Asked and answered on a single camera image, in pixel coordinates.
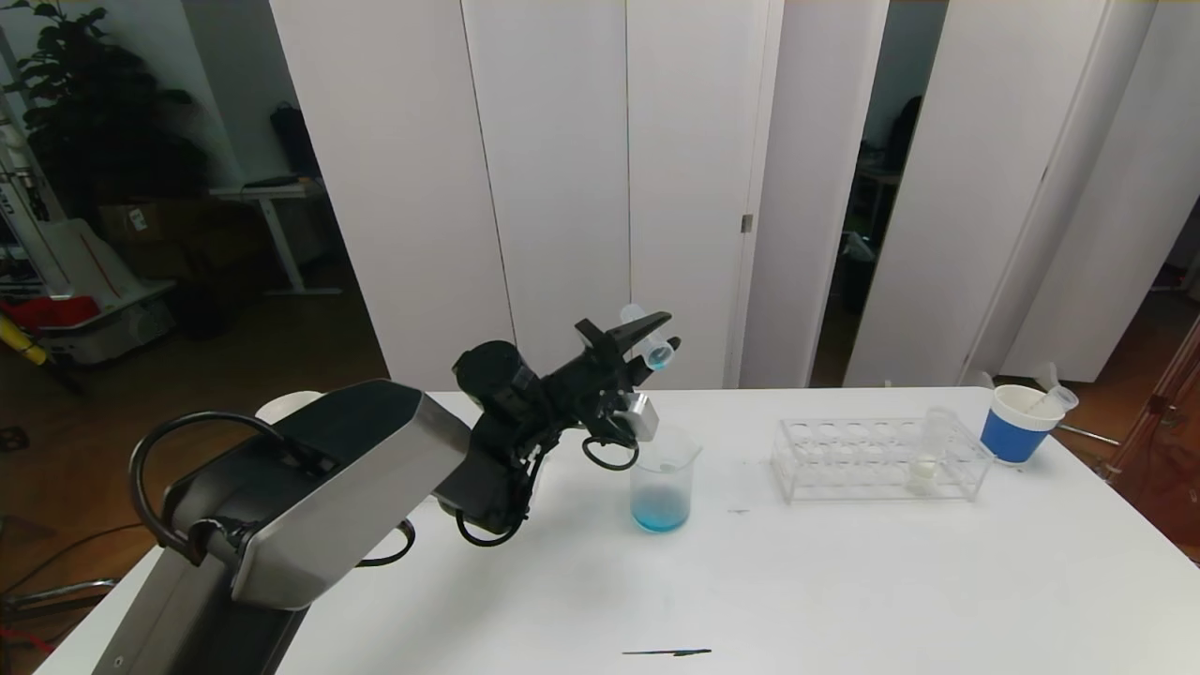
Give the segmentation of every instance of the black bag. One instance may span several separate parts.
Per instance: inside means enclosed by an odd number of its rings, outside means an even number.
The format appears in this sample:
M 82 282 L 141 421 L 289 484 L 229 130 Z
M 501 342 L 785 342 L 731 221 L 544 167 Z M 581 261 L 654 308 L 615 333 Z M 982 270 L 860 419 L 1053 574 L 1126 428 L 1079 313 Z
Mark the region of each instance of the black bag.
M 283 147 L 292 173 L 310 178 L 320 177 L 317 154 L 312 150 L 308 127 L 304 125 L 304 114 L 299 108 L 294 108 L 292 103 L 280 103 L 271 113 L 271 127 L 280 137 L 280 145 Z

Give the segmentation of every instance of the test tube rack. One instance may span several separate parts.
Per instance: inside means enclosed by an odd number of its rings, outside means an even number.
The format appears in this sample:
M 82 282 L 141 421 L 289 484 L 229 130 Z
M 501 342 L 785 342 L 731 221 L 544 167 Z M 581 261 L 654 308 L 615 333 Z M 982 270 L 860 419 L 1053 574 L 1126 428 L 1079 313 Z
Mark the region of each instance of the test tube rack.
M 923 448 L 924 418 L 784 419 L 770 465 L 784 501 L 974 501 L 995 460 L 955 419 Z

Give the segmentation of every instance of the potted plant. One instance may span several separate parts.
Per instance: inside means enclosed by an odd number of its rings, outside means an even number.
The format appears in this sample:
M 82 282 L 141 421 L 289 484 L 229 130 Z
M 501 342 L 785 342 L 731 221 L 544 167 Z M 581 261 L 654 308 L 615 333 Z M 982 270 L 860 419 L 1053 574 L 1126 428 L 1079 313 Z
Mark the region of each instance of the potted plant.
M 140 58 L 109 42 L 103 7 L 74 18 L 53 2 L 6 8 L 49 22 L 6 90 L 24 89 L 37 106 L 24 115 L 29 147 L 68 215 L 92 221 L 97 204 L 203 192 L 206 155 L 169 127 L 191 95 L 161 89 Z

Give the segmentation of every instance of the white desk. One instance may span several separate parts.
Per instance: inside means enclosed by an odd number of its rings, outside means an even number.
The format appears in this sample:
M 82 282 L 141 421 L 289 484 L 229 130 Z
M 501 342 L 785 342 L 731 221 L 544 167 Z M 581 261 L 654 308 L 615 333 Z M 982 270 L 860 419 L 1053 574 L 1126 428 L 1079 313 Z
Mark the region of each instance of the white desk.
M 768 473 L 779 418 L 943 405 L 979 429 L 989 396 L 654 392 L 661 417 L 706 446 L 683 528 L 635 527 L 629 477 L 564 436 L 511 542 L 473 548 L 421 504 L 413 551 L 319 599 L 278 673 L 1200 673 L 1200 572 L 1052 440 L 1021 470 L 994 467 L 976 503 L 785 507 Z M 474 419 L 466 396 L 438 399 Z M 90 671 L 154 557 L 42 675 Z M 620 653 L 677 649 L 713 652 Z
M 308 199 L 325 195 L 325 186 L 319 180 L 302 180 L 288 185 L 276 185 L 271 187 L 215 187 L 209 190 L 209 195 L 221 199 L 234 202 L 257 202 L 263 210 L 263 219 L 271 231 L 271 240 L 275 243 L 275 252 L 280 257 L 280 264 L 288 275 L 292 289 L 289 295 L 331 295 L 341 293 L 341 288 L 308 288 L 304 285 L 304 276 L 296 264 L 295 256 L 292 255 L 292 245 L 288 244 L 280 215 L 275 213 L 275 199 Z

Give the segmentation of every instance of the robotic arm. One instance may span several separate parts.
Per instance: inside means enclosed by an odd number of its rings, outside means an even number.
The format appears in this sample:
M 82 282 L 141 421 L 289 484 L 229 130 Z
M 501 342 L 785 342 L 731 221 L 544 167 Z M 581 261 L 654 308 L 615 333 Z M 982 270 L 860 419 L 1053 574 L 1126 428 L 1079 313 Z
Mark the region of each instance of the robotic arm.
M 130 461 L 131 491 L 162 552 L 95 674 L 274 673 L 308 605 L 359 566 L 398 560 L 415 531 L 404 518 L 437 496 L 475 545 L 512 538 L 528 516 L 538 468 L 563 431 L 584 426 L 584 453 L 629 468 L 637 441 L 658 426 L 634 388 L 653 372 L 624 354 L 666 323 L 655 312 L 601 331 L 576 324 L 583 352 L 546 377 L 504 341 L 455 363 L 460 388 L 481 408 L 474 428 L 425 393 L 389 381 L 331 392 L 275 425 L 233 413 L 192 413 L 152 430 Z M 679 339 L 671 345 L 679 347 Z M 173 484 L 149 506 L 142 468 L 155 442 L 210 419 L 258 434 Z M 595 444 L 634 458 L 601 461 Z M 467 526 L 496 538 L 484 539 Z M 398 528 L 408 544 L 364 561 Z

